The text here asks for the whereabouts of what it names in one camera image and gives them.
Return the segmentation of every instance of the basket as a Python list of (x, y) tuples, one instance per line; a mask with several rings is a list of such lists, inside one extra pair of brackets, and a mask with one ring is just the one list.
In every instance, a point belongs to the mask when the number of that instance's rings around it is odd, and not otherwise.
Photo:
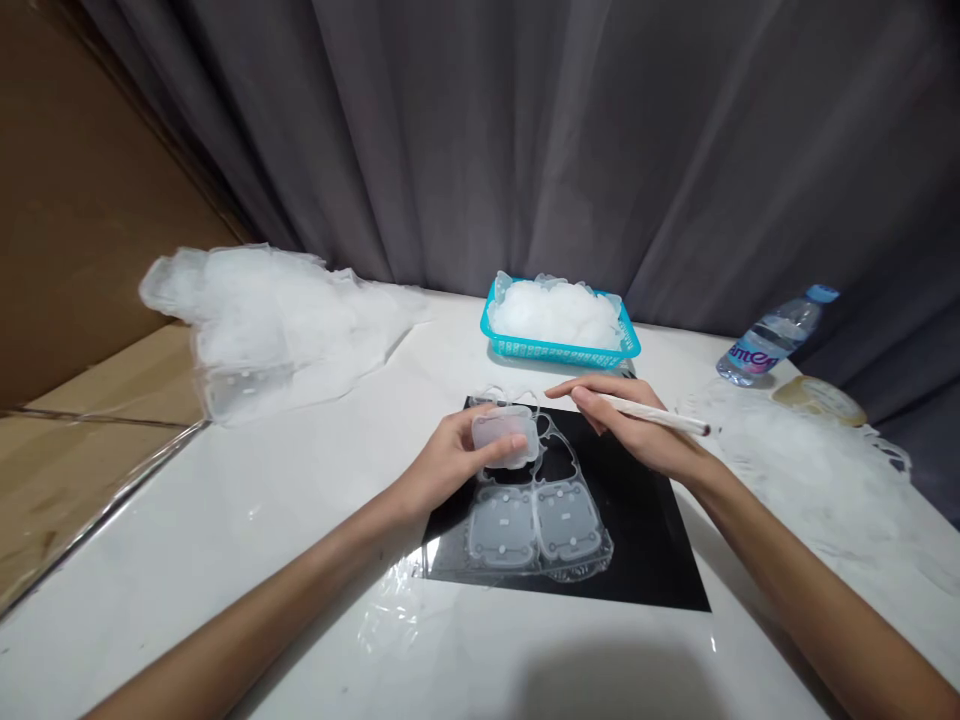
[[(480, 318), (480, 330), (490, 338), (490, 344), (497, 355), (506, 357), (522, 357), (534, 360), (548, 360), (550, 362), (566, 363), (568, 365), (585, 365), (602, 369), (617, 367), (628, 358), (635, 358), (640, 354), (640, 341), (627, 315), (626, 307), (620, 308), (620, 328), (623, 330), (623, 340), (619, 350), (602, 350), (600, 348), (577, 347), (563, 345), (542, 340), (528, 340), (515, 338), (509, 335), (498, 335), (490, 327), (488, 311), (490, 303), (496, 295), (496, 280), (490, 284), (490, 293), (487, 295), (487, 304), (483, 306), (483, 315)], [(607, 293), (595, 291), (597, 295)]]

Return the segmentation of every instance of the black sheet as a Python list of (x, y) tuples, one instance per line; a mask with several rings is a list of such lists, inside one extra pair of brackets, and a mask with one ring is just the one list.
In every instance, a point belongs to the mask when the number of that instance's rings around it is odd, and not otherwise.
[[(558, 583), (542, 575), (490, 577), (427, 568), (430, 579), (571, 595), (598, 600), (710, 611), (690, 541), (670, 481), (639, 463), (611, 433), (597, 437), (580, 413), (544, 409), (573, 446), (583, 476), (614, 542), (609, 568), (591, 578)], [(538, 478), (563, 480), (573, 474), (562, 442), (552, 442)], [(529, 471), (492, 471), (498, 483), (529, 482)], [(444, 545), (463, 542), (463, 523), (478, 482), (471, 479), (430, 516), (424, 544), (439, 537)]]

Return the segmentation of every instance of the plastic bottle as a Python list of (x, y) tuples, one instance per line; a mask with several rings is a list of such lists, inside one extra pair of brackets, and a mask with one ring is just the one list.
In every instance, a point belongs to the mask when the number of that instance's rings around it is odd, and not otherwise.
[(806, 342), (820, 324), (823, 306), (839, 297), (833, 288), (813, 285), (754, 323), (717, 363), (717, 372), (735, 385), (749, 387)]

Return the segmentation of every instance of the blue bottle cap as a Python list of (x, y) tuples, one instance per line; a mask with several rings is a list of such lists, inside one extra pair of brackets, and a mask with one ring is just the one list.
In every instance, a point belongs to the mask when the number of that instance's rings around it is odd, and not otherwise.
[(826, 305), (840, 297), (840, 293), (826, 285), (811, 285), (807, 290), (807, 297), (814, 302)]

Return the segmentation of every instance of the bottle label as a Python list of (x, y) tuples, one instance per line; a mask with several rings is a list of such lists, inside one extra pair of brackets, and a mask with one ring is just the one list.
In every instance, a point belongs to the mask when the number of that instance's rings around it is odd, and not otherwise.
[(741, 370), (753, 373), (754, 375), (762, 375), (765, 372), (769, 372), (773, 366), (783, 360), (787, 354), (786, 351), (783, 351), (781, 355), (771, 355), (765, 350), (758, 348), (747, 340), (747, 338), (742, 337), (737, 340), (736, 345), (730, 348), (730, 351), (727, 353), (727, 358)]

